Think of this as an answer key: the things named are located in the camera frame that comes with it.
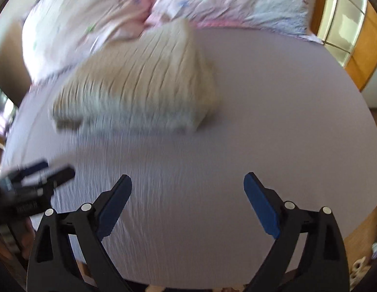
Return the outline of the person's left hand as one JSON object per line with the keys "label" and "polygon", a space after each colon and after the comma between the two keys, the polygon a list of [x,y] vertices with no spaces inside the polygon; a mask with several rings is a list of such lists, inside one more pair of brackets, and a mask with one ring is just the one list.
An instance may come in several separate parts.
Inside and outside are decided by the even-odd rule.
{"label": "person's left hand", "polygon": [[34,245],[36,232],[30,218],[20,222],[21,230],[15,237],[0,236],[0,257],[3,260],[11,260],[14,253],[20,253],[24,260],[29,260]]}

